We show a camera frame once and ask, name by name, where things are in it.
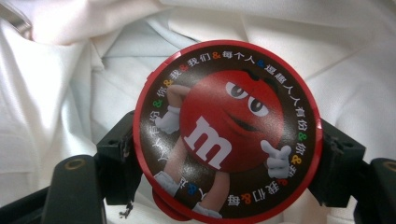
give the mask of white eye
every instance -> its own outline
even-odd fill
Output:
[[[225,90],[235,99],[242,99],[248,95],[247,92],[245,92],[242,88],[236,86],[232,82],[227,82],[227,84],[225,85]]]
[[[258,117],[264,117],[265,115],[268,114],[268,108],[262,104],[262,102],[256,100],[253,97],[248,98],[248,109],[256,116]]]

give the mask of black holder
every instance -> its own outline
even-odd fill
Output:
[[[133,119],[134,112],[126,114],[97,144],[93,157],[61,161],[48,188],[0,208],[0,222],[106,223],[103,199],[109,205],[126,204],[120,216],[127,218],[142,176],[134,154]],[[396,223],[396,161],[367,164],[364,146],[325,120],[322,128],[322,156],[308,187],[318,203],[346,207],[353,196],[357,224]]]

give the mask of m logo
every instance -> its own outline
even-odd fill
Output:
[[[231,143],[219,136],[218,132],[209,126],[209,123],[201,116],[196,121],[197,126],[192,131],[190,136],[184,137],[187,145],[195,151],[195,143],[201,136],[206,136],[206,140],[197,149],[196,154],[204,161],[207,161],[206,155],[210,150],[213,150],[215,146],[219,147],[218,153],[209,161],[209,165],[216,169],[220,169],[220,164],[230,154],[232,150]]]

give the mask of white glove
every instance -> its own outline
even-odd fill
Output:
[[[161,131],[170,134],[178,131],[179,128],[180,108],[168,106],[168,112],[160,118],[155,119],[155,126]]]
[[[288,178],[289,176],[289,154],[291,147],[284,146],[280,150],[273,148],[268,141],[262,140],[262,150],[268,153],[267,159],[268,175],[272,178]]]

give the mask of round tin lid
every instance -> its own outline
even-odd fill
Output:
[[[170,217],[246,223],[275,216],[308,187],[322,130],[311,92],[287,63],[216,40],[181,50],[148,77],[134,144]]]

